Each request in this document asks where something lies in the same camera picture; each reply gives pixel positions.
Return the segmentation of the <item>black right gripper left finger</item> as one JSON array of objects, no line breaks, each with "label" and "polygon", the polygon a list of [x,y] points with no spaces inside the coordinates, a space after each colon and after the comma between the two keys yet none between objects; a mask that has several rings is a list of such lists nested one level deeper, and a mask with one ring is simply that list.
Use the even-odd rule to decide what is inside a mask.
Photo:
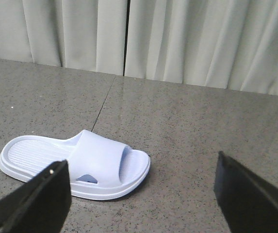
[{"label": "black right gripper left finger", "polygon": [[68,163],[53,162],[0,199],[0,233],[58,233],[71,201]]}]

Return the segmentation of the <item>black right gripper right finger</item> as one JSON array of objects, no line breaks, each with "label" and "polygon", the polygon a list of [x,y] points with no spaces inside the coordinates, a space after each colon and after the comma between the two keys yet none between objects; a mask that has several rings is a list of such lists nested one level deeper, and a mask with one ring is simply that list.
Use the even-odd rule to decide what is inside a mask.
[{"label": "black right gripper right finger", "polygon": [[232,233],[278,233],[278,188],[223,151],[213,190]]}]

